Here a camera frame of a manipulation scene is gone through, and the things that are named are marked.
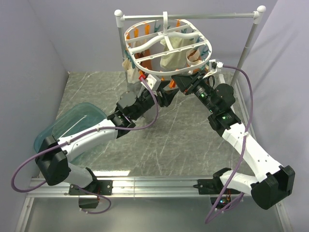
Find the orange front clip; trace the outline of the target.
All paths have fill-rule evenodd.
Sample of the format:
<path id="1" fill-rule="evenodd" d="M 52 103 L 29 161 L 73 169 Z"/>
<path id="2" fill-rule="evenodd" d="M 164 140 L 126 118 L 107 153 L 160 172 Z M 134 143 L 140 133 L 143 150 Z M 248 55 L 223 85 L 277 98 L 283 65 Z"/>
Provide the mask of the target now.
<path id="1" fill-rule="evenodd" d="M 170 83 L 169 83 L 169 88 L 170 89 L 174 89 L 176 87 L 176 83 L 175 83 L 175 81 L 172 79 L 171 81 L 170 81 Z"/>

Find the white oval clip hanger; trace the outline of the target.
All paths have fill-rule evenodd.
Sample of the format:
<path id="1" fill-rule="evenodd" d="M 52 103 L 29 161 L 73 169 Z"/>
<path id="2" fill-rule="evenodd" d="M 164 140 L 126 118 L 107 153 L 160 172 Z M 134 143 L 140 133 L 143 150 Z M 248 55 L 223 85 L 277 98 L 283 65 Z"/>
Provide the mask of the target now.
<path id="1" fill-rule="evenodd" d="M 163 21 L 160 20 L 160 21 L 157 21 L 156 23 L 153 22 L 153 23 L 150 23 L 148 25 L 142 24 L 137 29 L 133 29 L 130 32 L 130 34 L 127 35 L 127 37 L 130 38 L 130 39 L 133 39 L 134 37 L 137 37 L 137 36 L 140 37 L 140 36 L 143 36 L 145 34 L 150 34 L 150 33 L 153 33 L 156 28 L 159 28 L 159 30 L 162 31 L 163 30 Z M 208 50 L 208 48 L 206 48 L 205 46 L 201 46 L 200 48 L 198 48 L 198 50 L 200 51 L 201 60 L 206 58 L 206 56 L 207 56 L 206 51 Z M 167 48 L 164 40 L 161 40 L 161 41 L 155 43 L 150 48 L 151 55 L 153 55 L 155 53 L 166 52 L 166 51 L 168 51 L 168 48 Z M 151 60 L 153 71 L 164 71 L 160 66 L 160 60 L 161 60 L 161 58 L 155 58 L 155 59 Z"/>

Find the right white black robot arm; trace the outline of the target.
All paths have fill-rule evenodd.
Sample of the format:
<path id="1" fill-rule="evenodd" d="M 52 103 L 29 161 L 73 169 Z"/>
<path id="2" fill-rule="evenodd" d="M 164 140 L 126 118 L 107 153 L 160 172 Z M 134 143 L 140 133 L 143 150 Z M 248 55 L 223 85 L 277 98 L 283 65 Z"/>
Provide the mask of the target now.
<path id="1" fill-rule="evenodd" d="M 210 111 L 211 128 L 242 156 L 254 175 L 240 174 L 223 168 L 213 174 L 212 187 L 217 193 L 234 189 L 252 196 L 255 203 L 267 210 L 291 195 L 295 172 L 273 159 L 246 131 L 245 125 L 231 109 L 234 89 L 225 83 L 213 88 L 199 74 L 174 75 L 172 80 L 185 95 L 194 94 Z"/>

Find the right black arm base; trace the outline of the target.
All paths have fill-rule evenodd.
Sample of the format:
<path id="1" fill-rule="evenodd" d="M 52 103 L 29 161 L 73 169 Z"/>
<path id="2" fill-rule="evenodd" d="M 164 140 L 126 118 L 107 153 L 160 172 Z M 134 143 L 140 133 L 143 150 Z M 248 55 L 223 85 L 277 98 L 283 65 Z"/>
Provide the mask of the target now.
<path id="1" fill-rule="evenodd" d="M 214 178 L 198 179 L 197 183 L 193 185 L 193 187 L 198 189 L 199 195 L 219 195 L 223 188 L 223 184 L 220 180 L 215 180 Z M 228 203 L 230 203 L 232 200 L 232 194 L 240 194 L 240 192 L 235 189 L 227 188 L 217 203 L 216 209 L 222 209 Z"/>

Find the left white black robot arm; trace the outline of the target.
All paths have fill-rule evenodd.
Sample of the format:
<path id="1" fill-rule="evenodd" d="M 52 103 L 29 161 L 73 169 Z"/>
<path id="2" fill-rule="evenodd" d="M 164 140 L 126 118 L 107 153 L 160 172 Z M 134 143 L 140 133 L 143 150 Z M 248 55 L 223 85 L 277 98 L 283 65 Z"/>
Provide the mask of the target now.
<path id="1" fill-rule="evenodd" d="M 54 186 L 66 182 L 80 186 L 86 194 L 93 194 L 98 187 L 96 176 L 90 168 L 80 168 L 72 161 L 103 142 L 118 139 L 131 130 L 137 131 L 134 122 L 151 108 L 155 109 L 154 116 L 158 117 L 159 108 L 169 106 L 178 92 L 177 89 L 165 90 L 168 83 L 146 78 L 139 95 L 132 91 L 123 93 L 115 111 L 103 120 L 93 122 L 91 127 L 75 134 L 60 138 L 53 135 L 45 137 L 35 162 L 46 183 Z"/>

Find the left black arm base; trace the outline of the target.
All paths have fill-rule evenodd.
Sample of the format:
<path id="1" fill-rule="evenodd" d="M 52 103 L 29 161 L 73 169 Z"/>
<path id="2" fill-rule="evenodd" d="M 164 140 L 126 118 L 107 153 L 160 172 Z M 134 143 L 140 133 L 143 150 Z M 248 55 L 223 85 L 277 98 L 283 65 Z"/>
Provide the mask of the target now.
<path id="1" fill-rule="evenodd" d="M 69 195 L 78 196 L 78 204 L 81 209 L 96 209 L 98 207 L 100 196 L 110 196 L 112 194 L 112 180 L 96 180 L 85 188 L 77 185 L 70 185 Z"/>

